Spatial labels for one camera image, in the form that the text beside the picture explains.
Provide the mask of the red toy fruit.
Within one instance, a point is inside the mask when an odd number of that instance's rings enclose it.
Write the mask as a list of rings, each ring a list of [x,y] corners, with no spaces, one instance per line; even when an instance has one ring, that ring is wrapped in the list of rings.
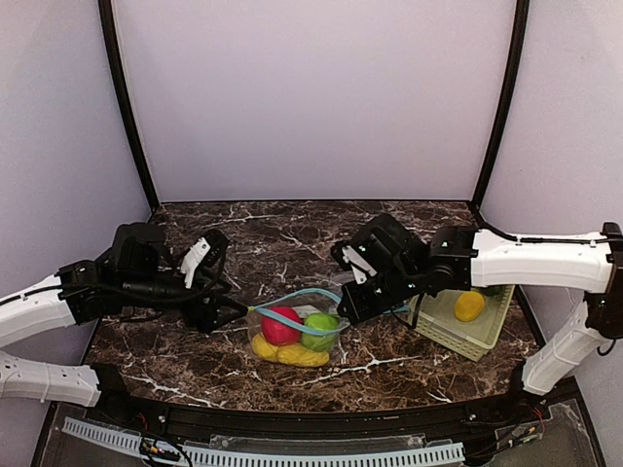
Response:
[[[292,307],[273,306],[270,307],[270,310],[298,324],[303,323],[297,311]],[[264,338],[272,345],[283,346],[296,343],[301,336],[299,330],[289,327],[271,317],[262,316],[261,326]]]

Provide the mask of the clear zip bag blue zipper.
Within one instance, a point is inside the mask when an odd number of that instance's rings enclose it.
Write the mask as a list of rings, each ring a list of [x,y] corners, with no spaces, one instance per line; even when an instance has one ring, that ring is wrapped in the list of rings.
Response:
[[[256,305],[255,310],[248,312],[245,317],[252,354],[260,359],[253,353],[251,342],[257,334],[263,335],[261,326],[262,316],[267,316],[299,330],[301,336],[296,343],[310,350],[326,351],[330,354],[331,360],[332,354],[339,344],[340,334],[349,326],[348,321],[338,315],[337,305],[340,300],[341,297],[334,292],[320,288],[307,288],[271,302]],[[271,311],[270,307],[273,306],[294,308],[303,323],[298,324]]]

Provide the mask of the yellow toy pear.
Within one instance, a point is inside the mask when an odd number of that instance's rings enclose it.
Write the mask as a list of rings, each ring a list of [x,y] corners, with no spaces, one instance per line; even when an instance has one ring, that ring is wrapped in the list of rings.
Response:
[[[318,352],[295,343],[282,346],[276,354],[277,362],[296,367],[321,367],[330,360],[330,354],[326,351]]]

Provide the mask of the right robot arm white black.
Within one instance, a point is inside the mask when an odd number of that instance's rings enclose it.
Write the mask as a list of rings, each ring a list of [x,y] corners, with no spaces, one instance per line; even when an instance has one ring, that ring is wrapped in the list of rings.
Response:
[[[545,395],[607,341],[622,338],[622,232],[533,236],[491,225],[445,227],[429,242],[381,214],[331,249],[352,271],[338,313],[352,325],[394,310],[413,297],[500,285],[581,290],[583,301],[566,324],[521,365],[521,388]]]

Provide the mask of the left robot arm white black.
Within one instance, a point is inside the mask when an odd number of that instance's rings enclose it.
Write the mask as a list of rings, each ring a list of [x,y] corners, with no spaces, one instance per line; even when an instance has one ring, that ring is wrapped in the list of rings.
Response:
[[[210,230],[175,261],[163,228],[119,226],[112,245],[94,260],[60,268],[37,284],[2,299],[1,344],[79,326],[127,307],[178,312],[184,323],[209,334],[241,319],[247,306],[231,299],[222,278],[228,239]],[[102,407],[126,398],[112,365],[62,366],[1,354],[1,396]]]

